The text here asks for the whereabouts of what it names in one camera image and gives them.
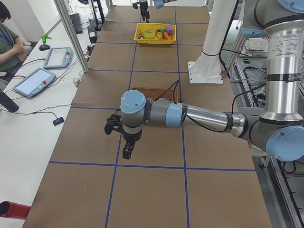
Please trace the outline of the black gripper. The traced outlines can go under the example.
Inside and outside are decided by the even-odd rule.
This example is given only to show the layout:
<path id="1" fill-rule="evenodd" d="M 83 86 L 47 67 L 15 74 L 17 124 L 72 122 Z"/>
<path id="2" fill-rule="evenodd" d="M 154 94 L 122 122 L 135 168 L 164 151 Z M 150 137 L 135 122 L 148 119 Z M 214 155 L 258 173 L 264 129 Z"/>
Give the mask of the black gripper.
<path id="1" fill-rule="evenodd" d="M 149 11 L 147 11 L 148 1 L 147 0 L 140 0 L 139 3 L 140 3 L 140 9 L 142 11 L 142 20 L 143 21 L 146 20 L 146 22 L 149 23 L 150 13 L 149 13 Z"/>
<path id="2" fill-rule="evenodd" d="M 130 159 L 135 143 L 140 140 L 142 130 L 137 133 L 128 133 L 123 131 L 123 138 L 125 139 L 125 146 L 123 148 L 123 159 Z"/>

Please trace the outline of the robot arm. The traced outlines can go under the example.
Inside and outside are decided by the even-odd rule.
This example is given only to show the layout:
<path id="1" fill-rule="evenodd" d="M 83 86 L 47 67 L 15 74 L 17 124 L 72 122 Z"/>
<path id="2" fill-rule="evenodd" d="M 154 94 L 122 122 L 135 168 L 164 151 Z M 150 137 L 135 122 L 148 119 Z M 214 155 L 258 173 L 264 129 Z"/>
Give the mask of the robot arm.
<path id="1" fill-rule="evenodd" d="M 230 114 L 232 91 L 227 81 L 221 84 L 194 84 L 184 73 L 186 56 L 195 54 L 198 39 L 210 27 L 203 8 L 164 8 L 152 10 L 154 21 L 177 24 L 177 45 L 141 45 L 136 47 L 135 71 L 130 78 L 125 73 L 117 77 L 118 92 L 133 86 L 166 86 L 181 79 L 182 100 L 188 104 L 183 127 L 170 129 L 164 123 L 151 123 L 144 129 L 133 158 L 121 158 L 127 166 L 188 167 L 246 166 L 249 151 L 245 143 L 224 133 Z"/>
<path id="2" fill-rule="evenodd" d="M 154 0 L 153 2 L 156 9 L 161 9 L 164 6 L 164 4 L 169 3 L 170 0 Z M 150 14 L 148 11 L 148 1 L 140 0 L 137 3 L 135 3 L 133 6 L 134 8 L 137 8 L 138 5 L 140 6 L 142 20 L 148 23 L 150 19 Z"/>

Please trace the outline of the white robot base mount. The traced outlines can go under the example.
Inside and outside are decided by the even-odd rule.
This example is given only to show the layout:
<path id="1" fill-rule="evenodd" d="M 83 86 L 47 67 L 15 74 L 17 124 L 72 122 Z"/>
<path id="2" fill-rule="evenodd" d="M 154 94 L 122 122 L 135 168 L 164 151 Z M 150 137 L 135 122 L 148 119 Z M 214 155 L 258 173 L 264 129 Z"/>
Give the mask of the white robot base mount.
<path id="1" fill-rule="evenodd" d="M 188 62 L 191 84 L 223 83 L 219 54 L 237 5 L 236 0 L 214 1 L 202 53 L 196 61 Z"/>

